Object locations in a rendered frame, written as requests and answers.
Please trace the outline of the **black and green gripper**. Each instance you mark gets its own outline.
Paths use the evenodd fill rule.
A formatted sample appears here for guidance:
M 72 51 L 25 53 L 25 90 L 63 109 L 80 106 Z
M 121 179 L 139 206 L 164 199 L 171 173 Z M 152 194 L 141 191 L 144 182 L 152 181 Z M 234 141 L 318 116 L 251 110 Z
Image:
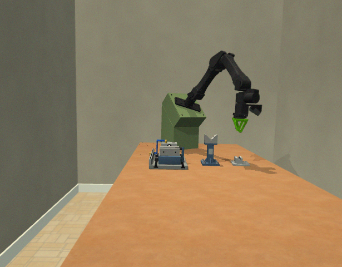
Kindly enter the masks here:
M 248 114 L 241 113 L 242 104 L 246 104 L 246 103 L 236 103 L 235 104 L 235 113 L 233 113 L 234 117 L 232 117 L 232 120 L 234 122 L 235 128 L 236 128 L 236 130 L 238 132 L 242 132 L 243 131 L 246 123 L 249 120 L 249 119 L 245 119 L 248 116 Z M 242 115 L 240 115 L 240 114 L 242 114 Z M 238 117 L 238 118 L 236 118 L 236 117 Z M 240 125 L 238 124 L 238 121 L 241 121 Z M 243 122 L 244 122 L 244 124 L 243 124 Z M 242 126 L 242 124 L 243 124 L 243 126 Z M 242 126 L 242 128 L 241 128 L 241 126 Z

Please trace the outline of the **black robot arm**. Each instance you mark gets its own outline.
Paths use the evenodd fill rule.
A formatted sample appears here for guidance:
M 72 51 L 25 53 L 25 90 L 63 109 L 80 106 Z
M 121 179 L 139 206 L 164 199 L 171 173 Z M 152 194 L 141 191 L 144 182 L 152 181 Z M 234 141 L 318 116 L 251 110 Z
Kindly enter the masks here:
M 233 57 L 235 57 L 233 53 L 226 53 L 225 51 L 220 51 L 211 57 L 209 67 L 201 81 L 187 94 L 187 99 L 175 97 L 175 104 L 200 112 L 200 105 L 196 104 L 195 101 L 202 100 L 211 81 L 225 68 L 232 78 L 235 90 L 242 91 L 236 93 L 236 103 L 258 103 L 260 99 L 259 90 L 251 89 L 250 79 L 240 70 Z M 242 104 L 241 113 L 248 114 L 251 111 L 258 116 L 261 114 L 261 110 L 262 105 Z

